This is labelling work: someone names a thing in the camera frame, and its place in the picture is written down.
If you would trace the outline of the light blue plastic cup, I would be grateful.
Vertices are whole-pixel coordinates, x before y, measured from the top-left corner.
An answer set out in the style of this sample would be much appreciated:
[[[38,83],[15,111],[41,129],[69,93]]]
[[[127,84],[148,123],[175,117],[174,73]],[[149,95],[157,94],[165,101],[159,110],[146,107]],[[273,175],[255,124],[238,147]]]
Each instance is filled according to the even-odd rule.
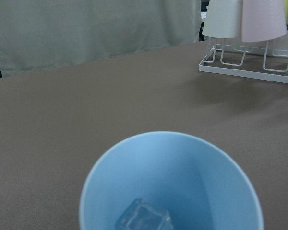
[[[94,164],[82,189],[82,230],[113,230],[141,198],[177,230],[262,230],[259,199],[241,167],[213,144],[159,131],[127,138]]]

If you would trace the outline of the clear ice cube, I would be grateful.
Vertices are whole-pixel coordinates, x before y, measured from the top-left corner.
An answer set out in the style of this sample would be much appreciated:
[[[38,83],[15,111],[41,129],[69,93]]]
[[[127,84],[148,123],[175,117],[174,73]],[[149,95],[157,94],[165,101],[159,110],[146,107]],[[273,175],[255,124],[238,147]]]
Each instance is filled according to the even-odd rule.
[[[170,213],[143,199],[130,203],[115,223],[117,230],[173,230]]]

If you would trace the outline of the white cup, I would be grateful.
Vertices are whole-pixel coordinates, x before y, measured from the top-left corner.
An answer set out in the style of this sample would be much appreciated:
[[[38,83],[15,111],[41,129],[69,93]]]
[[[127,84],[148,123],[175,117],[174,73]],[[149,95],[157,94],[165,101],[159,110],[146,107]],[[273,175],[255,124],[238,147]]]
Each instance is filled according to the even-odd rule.
[[[241,19],[241,0],[211,0],[207,8],[203,35],[224,39],[240,37]]]

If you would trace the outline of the white curtain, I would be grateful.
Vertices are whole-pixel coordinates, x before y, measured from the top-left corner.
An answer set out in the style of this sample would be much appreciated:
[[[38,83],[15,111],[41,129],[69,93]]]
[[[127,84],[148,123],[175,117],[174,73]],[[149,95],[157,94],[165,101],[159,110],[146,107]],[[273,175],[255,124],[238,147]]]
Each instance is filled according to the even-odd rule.
[[[199,0],[0,0],[4,77],[198,42]]]

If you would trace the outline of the pink cup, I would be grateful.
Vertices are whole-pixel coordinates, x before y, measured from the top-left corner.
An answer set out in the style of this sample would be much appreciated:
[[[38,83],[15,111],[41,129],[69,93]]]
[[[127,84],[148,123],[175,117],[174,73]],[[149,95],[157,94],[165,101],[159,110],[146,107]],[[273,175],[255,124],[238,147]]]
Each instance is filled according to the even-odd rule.
[[[261,42],[287,34],[282,0],[244,0],[242,2],[241,40]]]

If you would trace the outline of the yellow cup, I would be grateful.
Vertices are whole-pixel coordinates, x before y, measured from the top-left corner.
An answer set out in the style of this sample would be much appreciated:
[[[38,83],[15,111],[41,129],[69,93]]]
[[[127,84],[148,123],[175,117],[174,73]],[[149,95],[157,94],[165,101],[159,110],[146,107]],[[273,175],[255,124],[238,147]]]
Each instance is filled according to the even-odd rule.
[[[284,12],[286,21],[288,22],[288,0],[284,0]]]

